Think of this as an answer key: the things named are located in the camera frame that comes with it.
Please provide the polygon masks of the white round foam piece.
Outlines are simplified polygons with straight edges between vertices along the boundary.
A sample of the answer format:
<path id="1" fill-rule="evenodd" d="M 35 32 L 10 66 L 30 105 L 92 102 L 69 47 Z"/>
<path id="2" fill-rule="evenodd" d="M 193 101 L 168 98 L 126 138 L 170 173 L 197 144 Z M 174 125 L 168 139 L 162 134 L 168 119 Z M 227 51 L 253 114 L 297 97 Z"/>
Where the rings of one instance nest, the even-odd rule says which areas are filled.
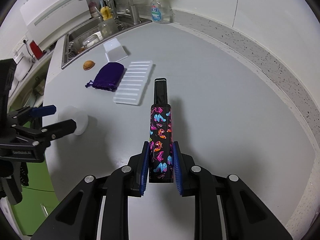
<path id="1" fill-rule="evenodd" d="M 69 119 L 74 120 L 76 123 L 76 129 L 73 134 L 77 136 L 82 135 L 88 126 L 88 115 L 86 112 L 74 106 L 67 106 L 63 110 L 59 111 L 57 119 L 59 121 Z"/>

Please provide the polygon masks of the purple velvet pouch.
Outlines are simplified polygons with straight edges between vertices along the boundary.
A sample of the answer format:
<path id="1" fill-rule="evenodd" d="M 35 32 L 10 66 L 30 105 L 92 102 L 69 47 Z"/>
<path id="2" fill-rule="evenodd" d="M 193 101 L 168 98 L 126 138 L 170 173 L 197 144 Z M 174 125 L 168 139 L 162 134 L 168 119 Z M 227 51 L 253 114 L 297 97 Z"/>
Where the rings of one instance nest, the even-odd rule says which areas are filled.
<path id="1" fill-rule="evenodd" d="M 90 80 L 85 87 L 114 92 L 123 76 L 124 66 L 118 62 L 109 62 L 104 65 L 96 75 L 95 79 Z"/>

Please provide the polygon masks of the white ribbed plastic tray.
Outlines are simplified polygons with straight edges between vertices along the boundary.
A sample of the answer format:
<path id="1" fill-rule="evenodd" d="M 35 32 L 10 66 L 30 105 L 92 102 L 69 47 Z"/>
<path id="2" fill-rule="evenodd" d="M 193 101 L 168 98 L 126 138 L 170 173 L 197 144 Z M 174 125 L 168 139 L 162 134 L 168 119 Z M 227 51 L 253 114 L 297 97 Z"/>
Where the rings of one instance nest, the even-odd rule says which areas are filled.
<path id="1" fill-rule="evenodd" d="M 132 61 L 125 70 L 125 74 L 114 94 L 113 102 L 138 106 L 152 67 L 152 61 Z"/>

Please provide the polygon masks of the black patterned spray bottle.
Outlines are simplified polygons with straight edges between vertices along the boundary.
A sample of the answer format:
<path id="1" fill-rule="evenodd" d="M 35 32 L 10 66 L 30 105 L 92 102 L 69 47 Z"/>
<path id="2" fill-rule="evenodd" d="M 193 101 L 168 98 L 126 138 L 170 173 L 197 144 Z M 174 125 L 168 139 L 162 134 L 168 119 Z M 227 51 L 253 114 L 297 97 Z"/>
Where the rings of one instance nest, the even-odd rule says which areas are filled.
<path id="1" fill-rule="evenodd" d="M 157 78 L 154 81 L 153 105 L 150 109 L 149 147 L 149 182 L 172 183 L 174 181 L 172 120 L 165 78 Z"/>

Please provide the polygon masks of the steel kitchen sink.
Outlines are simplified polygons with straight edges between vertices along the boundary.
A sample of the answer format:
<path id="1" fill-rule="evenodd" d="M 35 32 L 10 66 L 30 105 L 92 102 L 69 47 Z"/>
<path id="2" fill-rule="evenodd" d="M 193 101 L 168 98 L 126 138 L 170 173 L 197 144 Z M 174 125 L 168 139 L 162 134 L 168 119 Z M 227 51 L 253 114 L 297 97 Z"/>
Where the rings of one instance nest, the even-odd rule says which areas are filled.
<path id="1" fill-rule="evenodd" d="M 102 17 L 90 19 L 66 34 L 63 44 L 61 69 L 65 69 L 80 56 L 89 52 L 91 49 L 102 44 L 103 42 L 115 38 L 117 35 L 125 33 L 126 31 L 132 30 L 136 27 L 151 23 L 150 19 L 141 18 L 140 23 L 138 25 L 134 25 L 130 15 L 119 15 L 118 19 L 116 19 L 118 32 L 107 38 L 103 38 L 99 29 L 99 23 L 102 21 Z M 97 35 L 97 37 L 99 37 L 99 42 L 93 44 L 93 46 L 89 48 L 86 48 L 82 43 L 92 35 Z"/>

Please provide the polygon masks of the red electric kettle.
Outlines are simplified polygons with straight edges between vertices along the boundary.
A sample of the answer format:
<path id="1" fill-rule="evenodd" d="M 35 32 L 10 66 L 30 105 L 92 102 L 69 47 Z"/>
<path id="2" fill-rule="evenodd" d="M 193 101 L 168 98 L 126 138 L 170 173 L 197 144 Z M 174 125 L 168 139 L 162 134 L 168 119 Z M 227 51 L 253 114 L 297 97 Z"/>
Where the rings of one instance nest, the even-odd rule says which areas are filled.
<path id="1" fill-rule="evenodd" d="M 42 51 L 41 48 L 35 43 L 34 40 L 32 40 L 29 43 L 29 47 L 37 60 L 40 60 L 47 53 L 45 50 Z"/>

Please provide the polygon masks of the brown walnut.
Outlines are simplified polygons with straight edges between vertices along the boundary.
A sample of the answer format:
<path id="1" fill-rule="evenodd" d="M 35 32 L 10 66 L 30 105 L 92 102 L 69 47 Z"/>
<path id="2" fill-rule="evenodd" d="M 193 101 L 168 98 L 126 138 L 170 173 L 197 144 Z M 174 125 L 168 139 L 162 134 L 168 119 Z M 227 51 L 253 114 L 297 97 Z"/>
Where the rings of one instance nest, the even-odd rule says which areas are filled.
<path id="1" fill-rule="evenodd" d="M 84 70 L 90 70 L 90 69 L 92 69 L 94 66 L 95 66 L 95 62 L 94 62 L 94 61 L 91 61 L 91 60 L 88 60 L 88 61 L 85 61 L 85 62 L 84 62 L 84 64 L 83 64 L 83 69 L 84 69 Z"/>

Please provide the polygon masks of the white square plastic box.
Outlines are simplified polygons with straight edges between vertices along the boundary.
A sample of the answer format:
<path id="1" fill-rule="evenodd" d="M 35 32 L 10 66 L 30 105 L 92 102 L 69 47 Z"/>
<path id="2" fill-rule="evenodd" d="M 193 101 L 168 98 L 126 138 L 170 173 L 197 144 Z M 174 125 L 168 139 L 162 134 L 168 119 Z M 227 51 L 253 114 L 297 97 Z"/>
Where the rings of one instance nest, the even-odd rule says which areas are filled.
<path id="1" fill-rule="evenodd" d="M 108 62 L 118 62 L 128 57 L 127 52 L 117 38 L 106 41 L 103 43 L 103 47 Z"/>

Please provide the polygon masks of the white countertop appliance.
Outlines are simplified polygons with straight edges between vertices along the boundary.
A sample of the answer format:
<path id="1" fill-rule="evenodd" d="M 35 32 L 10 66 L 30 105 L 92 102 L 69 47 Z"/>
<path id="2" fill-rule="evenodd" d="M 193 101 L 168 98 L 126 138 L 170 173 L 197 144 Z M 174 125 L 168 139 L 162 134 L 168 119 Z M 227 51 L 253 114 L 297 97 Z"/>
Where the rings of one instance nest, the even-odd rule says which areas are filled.
<path id="1" fill-rule="evenodd" d="M 91 18 L 86 0 L 28 0 L 20 12 L 41 50 Z"/>

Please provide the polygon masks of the yellow sponge holder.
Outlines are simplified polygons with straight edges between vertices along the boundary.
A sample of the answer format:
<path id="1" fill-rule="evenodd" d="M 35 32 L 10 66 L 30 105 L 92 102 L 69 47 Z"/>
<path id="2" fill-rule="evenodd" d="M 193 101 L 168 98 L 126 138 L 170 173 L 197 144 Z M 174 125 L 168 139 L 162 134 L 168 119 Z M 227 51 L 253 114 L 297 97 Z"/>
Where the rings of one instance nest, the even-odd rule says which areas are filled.
<path id="1" fill-rule="evenodd" d="M 102 16 L 102 18 L 103 18 L 104 21 L 113 18 L 112 13 L 111 13 L 111 10 L 110 10 L 110 8 L 107 7 L 107 6 L 102 7 L 102 8 L 100 9 L 100 13 L 101 13 L 101 16 Z"/>

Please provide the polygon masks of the chrome faucet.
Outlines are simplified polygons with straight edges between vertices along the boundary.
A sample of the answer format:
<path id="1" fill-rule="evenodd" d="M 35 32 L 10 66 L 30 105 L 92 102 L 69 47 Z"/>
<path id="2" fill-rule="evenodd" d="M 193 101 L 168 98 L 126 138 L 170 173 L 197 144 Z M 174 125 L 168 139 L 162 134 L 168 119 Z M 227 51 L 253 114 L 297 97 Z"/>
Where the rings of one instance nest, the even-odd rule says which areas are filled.
<path id="1" fill-rule="evenodd" d="M 137 6 L 135 5 L 133 0 L 127 0 L 129 4 L 129 10 L 132 18 L 132 22 L 134 25 L 139 25 L 140 24 L 140 17 L 139 17 L 139 11 Z"/>

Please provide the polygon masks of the clear hand soap bottle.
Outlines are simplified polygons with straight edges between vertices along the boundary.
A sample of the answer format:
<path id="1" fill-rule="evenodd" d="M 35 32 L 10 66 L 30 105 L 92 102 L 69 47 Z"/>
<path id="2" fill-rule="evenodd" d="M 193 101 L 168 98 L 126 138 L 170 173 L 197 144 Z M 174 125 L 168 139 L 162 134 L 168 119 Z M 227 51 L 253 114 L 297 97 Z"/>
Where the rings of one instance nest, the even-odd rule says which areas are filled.
<path id="1" fill-rule="evenodd" d="M 171 22 L 172 11 L 167 0 L 152 0 L 151 18 L 153 22 L 167 24 Z"/>

